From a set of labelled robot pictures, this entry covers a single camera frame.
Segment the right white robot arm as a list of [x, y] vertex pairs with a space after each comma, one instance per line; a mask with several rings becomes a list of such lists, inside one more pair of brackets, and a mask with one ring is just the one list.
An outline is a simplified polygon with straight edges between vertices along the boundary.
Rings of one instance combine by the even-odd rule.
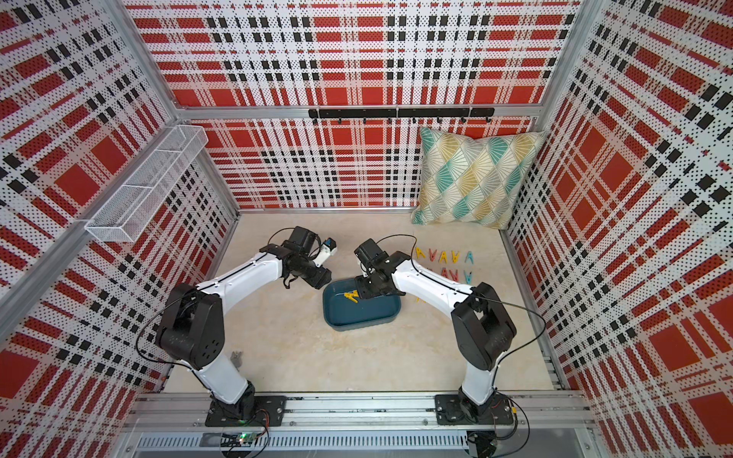
[[517, 337], [504, 303], [492, 286], [450, 281], [415, 263], [402, 252], [360, 259], [356, 278], [362, 299], [414, 296], [452, 321], [456, 345], [467, 362], [460, 393], [475, 406], [486, 404], [496, 392], [496, 373]]

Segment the teal plastic storage tray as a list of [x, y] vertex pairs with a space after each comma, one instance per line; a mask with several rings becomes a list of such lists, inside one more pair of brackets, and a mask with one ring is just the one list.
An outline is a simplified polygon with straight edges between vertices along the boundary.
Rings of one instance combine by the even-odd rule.
[[353, 303], [343, 294], [356, 290], [353, 279], [339, 280], [329, 284], [323, 292], [323, 314], [325, 322], [336, 331], [355, 330], [379, 324], [388, 324], [396, 319], [402, 309], [399, 296], [378, 297]]

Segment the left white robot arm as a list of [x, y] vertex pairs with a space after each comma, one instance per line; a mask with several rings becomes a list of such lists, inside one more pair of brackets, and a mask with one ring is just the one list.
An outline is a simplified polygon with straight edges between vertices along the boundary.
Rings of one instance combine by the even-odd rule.
[[191, 370], [214, 399], [235, 406], [247, 396], [251, 384], [223, 355], [226, 315], [246, 297], [277, 280], [294, 277], [315, 289], [324, 287], [331, 281], [325, 263], [336, 252], [325, 247], [311, 258], [275, 248], [208, 282], [180, 284], [162, 313], [155, 344], [174, 362]]

